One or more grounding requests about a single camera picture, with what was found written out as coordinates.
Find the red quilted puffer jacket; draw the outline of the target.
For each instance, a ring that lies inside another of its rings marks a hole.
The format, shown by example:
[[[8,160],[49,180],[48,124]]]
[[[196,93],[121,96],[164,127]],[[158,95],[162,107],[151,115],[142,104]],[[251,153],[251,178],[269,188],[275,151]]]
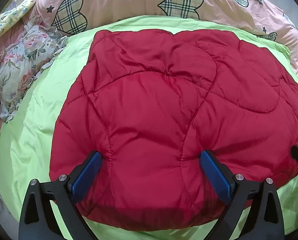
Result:
[[[77,207],[132,231],[210,222],[224,209],[199,165],[210,150],[246,179],[298,175],[298,84],[267,48],[223,30],[101,30],[56,121],[52,180],[93,151]]]

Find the lime green bed sheet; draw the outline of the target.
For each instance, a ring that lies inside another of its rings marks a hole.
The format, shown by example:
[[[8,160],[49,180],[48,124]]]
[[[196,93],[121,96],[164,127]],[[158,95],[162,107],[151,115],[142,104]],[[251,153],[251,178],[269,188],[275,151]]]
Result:
[[[167,16],[138,16],[73,35],[67,39],[65,49],[56,57],[52,66],[34,81],[13,120],[3,123],[0,130],[0,194],[16,220],[20,218],[29,182],[33,178],[50,180],[48,173],[55,122],[68,90],[87,62],[95,33],[105,29],[163,29],[173,34],[198,29],[231,31],[241,40],[268,48],[298,83],[298,77],[286,58],[288,49],[283,45],[260,40],[246,31],[217,23]],[[298,227],[298,176],[281,187],[278,195],[285,231],[290,233]],[[100,239],[202,239],[216,222],[214,220],[182,230],[133,232],[86,221],[94,233],[100,233]]]

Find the floral ruffled pillow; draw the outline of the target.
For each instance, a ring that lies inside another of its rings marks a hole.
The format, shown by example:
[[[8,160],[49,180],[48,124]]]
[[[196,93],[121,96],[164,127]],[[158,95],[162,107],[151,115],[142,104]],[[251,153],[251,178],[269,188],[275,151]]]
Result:
[[[22,98],[65,48],[67,36],[34,16],[19,38],[0,50],[0,118],[12,120]]]

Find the yellow floral blanket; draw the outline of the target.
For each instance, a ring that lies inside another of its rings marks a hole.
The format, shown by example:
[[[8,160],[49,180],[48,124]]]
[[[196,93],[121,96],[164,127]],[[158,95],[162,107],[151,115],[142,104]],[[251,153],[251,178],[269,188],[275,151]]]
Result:
[[[28,11],[35,5],[37,0],[24,0],[17,7],[0,14],[0,37],[12,26],[18,23]]]

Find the pink quilt with plaid hearts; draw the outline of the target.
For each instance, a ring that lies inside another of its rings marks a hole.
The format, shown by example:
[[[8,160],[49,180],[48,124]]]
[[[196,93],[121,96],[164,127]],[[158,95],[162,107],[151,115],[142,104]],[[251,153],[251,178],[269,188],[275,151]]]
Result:
[[[41,16],[66,35],[126,18],[165,15],[215,22],[285,45],[298,68],[298,30],[268,0],[37,0],[31,15]]]

